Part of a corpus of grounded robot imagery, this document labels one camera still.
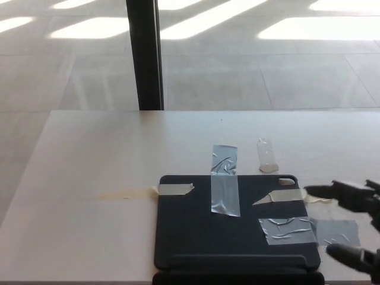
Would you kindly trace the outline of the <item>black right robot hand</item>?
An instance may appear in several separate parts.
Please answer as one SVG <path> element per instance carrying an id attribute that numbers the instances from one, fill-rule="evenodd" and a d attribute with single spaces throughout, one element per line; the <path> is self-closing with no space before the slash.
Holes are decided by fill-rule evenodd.
<path id="1" fill-rule="evenodd" d="M 306 192 L 323 199 L 333 199 L 338 206 L 353 213 L 368 213 L 371 225 L 379 230 L 379 184 L 367 180 L 365 186 L 354 186 L 332 181 L 331 185 L 312 185 Z M 370 276 L 372 284 L 379 284 L 379 250 L 375 253 L 365 249 L 335 243 L 326 247 L 326 253 L 337 262 Z"/>

